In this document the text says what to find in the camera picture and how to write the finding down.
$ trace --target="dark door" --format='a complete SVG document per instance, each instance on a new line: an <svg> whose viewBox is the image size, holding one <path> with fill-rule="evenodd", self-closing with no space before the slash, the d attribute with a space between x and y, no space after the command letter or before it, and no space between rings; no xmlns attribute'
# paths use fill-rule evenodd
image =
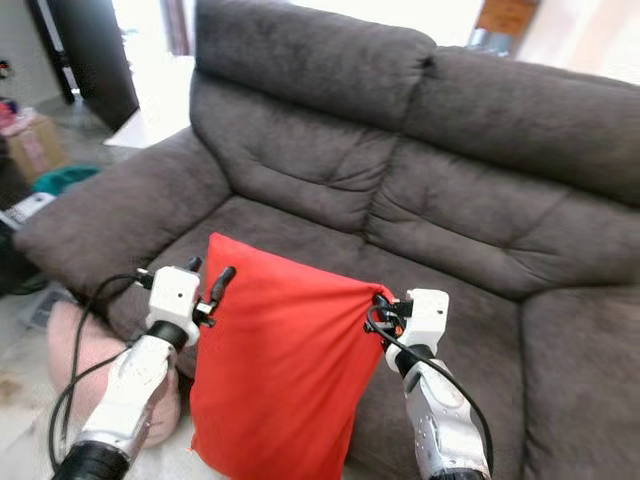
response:
<svg viewBox="0 0 640 480"><path fill-rule="evenodd" d="M119 129L139 103L111 0L47 4L80 94L109 128Z"/></svg>

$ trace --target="teal basket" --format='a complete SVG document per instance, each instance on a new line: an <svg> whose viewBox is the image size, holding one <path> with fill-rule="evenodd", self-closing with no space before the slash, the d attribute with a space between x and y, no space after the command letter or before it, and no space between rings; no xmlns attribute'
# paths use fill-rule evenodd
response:
<svg viewBox="0 0 640 480"><path fill-rule="evenodd" d="M33 190L36 192L50 193L57 197L67 192L76 183L93 177L96 173L100 173L100 169L89 165L73 165L52 170L36 180L33 184Z"/></svg>

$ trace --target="red cushion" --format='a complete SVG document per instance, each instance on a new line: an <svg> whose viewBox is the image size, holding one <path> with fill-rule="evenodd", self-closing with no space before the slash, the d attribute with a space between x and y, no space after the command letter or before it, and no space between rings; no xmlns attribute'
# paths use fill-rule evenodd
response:
<svg viewBox="0 0 640 480"><path fill-rule="evenodd" d="M217 324L201 329L193 448L234 480L339 480L382 353L365 312L390 292L213 234L207 292L229 265Z"/></svg>

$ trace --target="black wire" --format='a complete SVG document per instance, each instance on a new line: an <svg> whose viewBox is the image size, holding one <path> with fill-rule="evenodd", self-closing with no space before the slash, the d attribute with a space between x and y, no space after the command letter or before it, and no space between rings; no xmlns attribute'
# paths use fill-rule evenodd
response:
<svg viewBox="0 0 640 480"><path fill-rule="evenodd" d="M380 312L385 312L385 311L386 312L391 312L390 310L385 309L385 308L381 307L380 305L373 305L371 308L369 308L369 310L367 310L367 323L369 324L369 326L371 326L371 328L373 328L376 331L376 333L378 333L387 342L392 343L393 345L398 347L400 350L402 350L404 352L407 352L409 355L411 355L413 358L415 358L419 362L424 362L427 365L429 365L436 372L438 372L440 375L442 375L444 378L446 378L451 383L451 385L456 387L456 389L458 389L460 394L464 398L467 399L467 401L471 405L471 408L473 408L473 410L476 412L476 415L478 416L478 420L480 421L480 424L482 425L482 431L483 431L483 434L484 434L484 441L485 441L485 445L486 445L486 449L487 449L487 452L486 452L487 453L487 465L489 467L489 473L491 475L493 475L493 439L491 437L491 430L489 429L489 423L487 422L487 419L485 418L484 413L482 413L482 410L480 409L478 404L471 397L471 395L464 389L464 387L460 384L460 382L458 382L453 377L453 375L451 375L448 371L446 371L440 365L438 365L437 363L435 363L432 360L428 359L427 357L423 357L419 353L414 352L409 347L407 347L406 345L403 345L398 340L396 340L391 335L389 335L387 332L385 332L380 327L378 327L378 325L376 325L375 320L373 318L371 318L371 315L376 310L378 310Z"/></svg>
<svg viewBox="0 0 640 480"><path fill-rule="evenodd" d="M71 405L73 403L73 385L75 384L76 374L78 373L78 357L80 355L80 339L82 336L82 328L87 322L87 318L89 318L89 312L91 311L94 302L98 298L98 295L102 293L107 285L116 280L136 280L136 278L137 277L135 275L127 273L113 275L107 278L100 285L98 285L98 288L96 288L95 292L93 292L93 295L91 295L89 301L87 301L87 304L84 307L82 316L80 317L80 322L78 322L78 327L76 328L76 338L73 345L73 363L71 364L71 378L69 380L71 389L68 394L69 399L67 400L67 404L65 405L64 419L62 420L62 428L60 430L60 445L62 445L65 449L67 444L67 431L69 429L69 418L71 416Z"/></svg>
<svg viewBox="0 0 640 480"><path fill-rule="evenodd" d="M62 390L62 392L60 393L60 395L58 396L58 400L56 401L55 406L53 407L53 412L51 413L51 419L49 420L49 436L48 436L48 447L49 447L49 461L51 462L51 468L53 468L53 471L55 472L56 470L58 470L58 468L60 467L60 464L58 463L58 461L56 460L56 452L55 452L55 432L56 432L56 420L58 418L58 413L60 412L60 408L62 407L62 404L64 403L65 399L71 395L73 392L73 388L76 386L76 384L82 380L84 377L86 377L87 375L95 372L96 370L104 367L105 365L108 365L109 363L113 362L116 358L118 358L120 355L122 355L124 352L126 352L128 350L128 348L125 348L123 351L121 351L120 353L117 353L116 355L114 355L113 357L109 357L106 360L103 360L100 363L95 364L92 367L87 368L85 371L83 371L82 373L80 373L79 375L76 376L75 380L73 380L72 382L69 383L69 385L67 385L64 390Z"/></svg>

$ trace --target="cardboard box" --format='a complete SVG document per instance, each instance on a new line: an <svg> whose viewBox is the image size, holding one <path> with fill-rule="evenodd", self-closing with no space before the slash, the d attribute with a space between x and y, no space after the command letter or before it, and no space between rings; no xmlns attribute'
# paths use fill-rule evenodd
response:
<svg viewBox="0 0 640 480"><path fill-rule="evenodd" d="M29 183L50 170L69 164L49 117L36 115L28 127L6 137L9 156Z"/></svg>

